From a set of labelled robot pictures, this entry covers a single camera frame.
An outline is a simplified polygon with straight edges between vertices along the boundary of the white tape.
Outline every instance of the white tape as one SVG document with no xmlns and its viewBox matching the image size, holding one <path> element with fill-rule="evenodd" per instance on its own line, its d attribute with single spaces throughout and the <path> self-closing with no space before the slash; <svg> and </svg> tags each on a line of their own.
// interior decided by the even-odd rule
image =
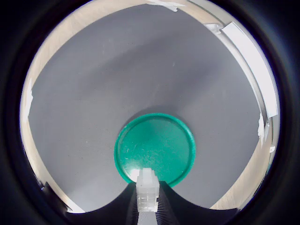
<svg viewBox="0 0 300 225">
<path fill-rule="evenodd" d="M 147 3 L 148 5 L 152 6 L 163 6 L 168 8 L 169 10 L 172 10 L 173 12 L 177 12 L 177 8 L 180 6 L 185 6 L 176 2 L 165 2 L 165 1 L 160 1 L 160 0 L 147 0 L 151 1 L 151 3 Z"/>
<path fill-rule="evenodd" d="M 272 153 L 273 151 L 275 151 L 275 146 L 270 147 L 270 153 Z"/>
<path fill-rule="evenodd" d="M 262 114 L 259 114 L 257 134 L 259 136 L 259 139 L 261 140 L 261 147 L 262 147 L 263 142 L 264 142 L 264 124 L 263 124 L 263 115 Z"/>
<path fill-rule="evenodd" d="M 234 43 L 249 65 L 262 93 L 267 117 L 276 116 L 278 114 L 277 100 L 271 75 L 257 48 L 234 22 L 228 24 L 222 31 Z"/>
<path fill-rule="evenodd" d="M 25 109 L 24 109 L 24 112 L 23 112 L 23 122 L 24 123 L 27 122 L 30 107 L 31 107 L 31 103 L 32 103 L 32 100 L 33 100 L 31 84 L 32 84 L 32 80 L 30 78 L 28 86 L 27 86 L 27 90 L 26 90 L 26 103 L 25 103 Z"/>
</svg>

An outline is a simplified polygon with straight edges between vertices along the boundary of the green lid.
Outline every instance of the green lid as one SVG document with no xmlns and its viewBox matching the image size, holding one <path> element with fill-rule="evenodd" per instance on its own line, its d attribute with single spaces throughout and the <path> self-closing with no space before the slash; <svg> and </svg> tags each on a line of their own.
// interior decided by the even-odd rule
<svg viewBox="0 0 300 225">
<path fill-rule="evenodd" d="M 136 182 L 142 168 L 151 168 L 159 180 L 173 187 L 191 170 L 195 152 L 193 134 L 181 120 L 152 113 L 136 118 L 122 129 L 114 160 L 128 183 Z"/>
</svg>

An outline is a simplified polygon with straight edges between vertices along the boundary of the gray mat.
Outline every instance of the gray mat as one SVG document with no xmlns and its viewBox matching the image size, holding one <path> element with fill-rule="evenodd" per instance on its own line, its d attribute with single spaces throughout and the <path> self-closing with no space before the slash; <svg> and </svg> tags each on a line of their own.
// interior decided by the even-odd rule
<svg viewBox="0 0 300 225">
<path fill-rule="evenodd" d="M 168 113 L 190 127 L 195 164 L 174 190 L 203 207 L 226 193 L 258 141 L 259 109 L 241 68 L 180 10 L 141 5 L 96 21 L 50 59 L 33 97 L 29 120 L 41 158 L 86 211 L 127 185 L 113 150 L 136 116 Z"/>
</svg>

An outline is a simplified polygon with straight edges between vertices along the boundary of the transparent plastic piece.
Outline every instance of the transparent plastic piece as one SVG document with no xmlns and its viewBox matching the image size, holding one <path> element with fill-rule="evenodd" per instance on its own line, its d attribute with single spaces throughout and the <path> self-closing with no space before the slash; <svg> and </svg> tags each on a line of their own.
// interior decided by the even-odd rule
<svg viewBox="0 0 300 225">
<path fill-rule="evenodd" d="M 151 168 L 143 168 L 136 181 L 137 210 L 157 212 L 159 196 L 158 177 Z"/>
</svg>

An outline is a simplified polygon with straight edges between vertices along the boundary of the round lid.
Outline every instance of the round lid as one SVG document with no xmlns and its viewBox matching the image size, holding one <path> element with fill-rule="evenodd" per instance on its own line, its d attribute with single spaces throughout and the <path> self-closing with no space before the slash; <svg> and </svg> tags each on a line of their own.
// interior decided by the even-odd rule
<svg viewBox="0 0 300 225">
<path fill-rule="evenodd" d="M 151 113 L 121 130 L 114 160 L 127 182 L 136 182 L 142 168 L 151 168 L 159 180 L 173 187 L 191 170 L 195 150 L 193 134 L 186 124 L 168 114 Z"/>
</svg>

